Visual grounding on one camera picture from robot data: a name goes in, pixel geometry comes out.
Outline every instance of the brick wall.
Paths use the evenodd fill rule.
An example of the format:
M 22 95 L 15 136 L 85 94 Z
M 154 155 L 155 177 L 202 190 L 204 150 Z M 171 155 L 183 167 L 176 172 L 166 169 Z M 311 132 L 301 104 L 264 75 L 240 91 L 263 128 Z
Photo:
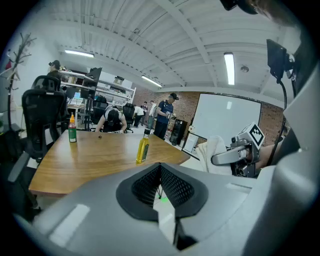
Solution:
M 133 104 L 140 106 L 147 101 L 148 109 L 151 108 L 150 101 L 153 100 L 156 104 L 160 101 L 166 100 L 171 92 L 153 92 L 139 85 L 133 84 L 132 88 L 136 87 Z M 176 92 L 179 100 L 173 103 L 174 113 L 176 118 L 188 122 L 190 125 L 191 119 L 195 116 L 198 100 L 200 97 L 198 91 L 181 91 Z M 280 107 L 262 102 L 261 103 L 261 115 L 259 120 L 259 127 L 266 136 L 263 145 L 268 146 L 275 142 L 278 132 L 281 127 L 283 119 L 283 110 Z M 173 128 L 174 122 L 171 121 L 169 129 Z
M 275 143 L 283 117 L 283 109 L 281 107 L 261 102 L 259 127 L 265 135 L 264 146 Z

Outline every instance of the smoke detector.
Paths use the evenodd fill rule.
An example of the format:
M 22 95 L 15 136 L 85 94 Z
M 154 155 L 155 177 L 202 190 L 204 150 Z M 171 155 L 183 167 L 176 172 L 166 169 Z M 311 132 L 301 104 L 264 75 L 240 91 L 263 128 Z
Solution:
M 249 68 L 245 65 L 243 65 L 240 70 L 243 72 L 243 73 L 248 73 L 249 72 Z

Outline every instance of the black mesh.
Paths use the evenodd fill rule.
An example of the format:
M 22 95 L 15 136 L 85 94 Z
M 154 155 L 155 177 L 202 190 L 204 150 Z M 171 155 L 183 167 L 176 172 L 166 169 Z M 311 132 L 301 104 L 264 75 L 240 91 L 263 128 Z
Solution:
M 45 155 L 45 130 L 49 129 L 53 141 L 59 137 L 57 118 L 65 99 L 62 92 L 27 90 L 22 96 L 22 108 L 27 133 L 27 152 L 36 158 Z
M 116 190 L 117 200 L 134 218 L 158 221 L 153 206 L 159 185 L 175 208 L 177 219 L 197 214 L 208 199 L 202 182 L 165 163 L 155 163 L 123 180 Z
M 59 91 L 60 81 L 53 76 L 40 75 L 34 80 L 31 89 L 46 90 L 52 92 Z
M 151 208 L 154 206 L 157 188 L 160 185 L 160 172 L 158 170 L 159 166 L 138 179 L 132 185 L 132 193 L 135 197 Z
M 174 208 L 188 201 L 195 189 L 185 180 L 161 166 L 161 186 Z

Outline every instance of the white wall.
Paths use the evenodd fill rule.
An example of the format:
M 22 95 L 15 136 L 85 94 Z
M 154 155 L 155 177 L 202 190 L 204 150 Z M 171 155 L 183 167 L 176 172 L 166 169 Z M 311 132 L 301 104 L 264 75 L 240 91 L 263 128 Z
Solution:
M 47 28 L 46 10 L 38 12 L 31 11 L 24 22 L 17 28 L 15 34 L 8 42 L 6 49 L 11 49 L 10 57 L 14 60 L 14 51 L 17 53 L 21 44 L 21 36 L 31 33 L 30 38 L 36 38 L 28 48 L 31 56 L 24 58 L 24 63 L 17 66 L 20 80 L 13 82 L 11 91 L 11 119 L 12 123 L 21 125 L 22 121 L 22 95 L 29 90 L 36 79 L 41 75 L 46 75 L 49 71 L 49 62 L 60 59 L 60 53 L 50 38 Z

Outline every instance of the black shirt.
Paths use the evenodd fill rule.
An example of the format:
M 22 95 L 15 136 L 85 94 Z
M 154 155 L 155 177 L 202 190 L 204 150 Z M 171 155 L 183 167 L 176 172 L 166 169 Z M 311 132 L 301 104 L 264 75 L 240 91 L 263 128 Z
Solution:
M 49 72 L 47 74 L 47 76 L 57 78 L 61 83 L 60 73 L 58 70 L 54 70 L 54 71 Z

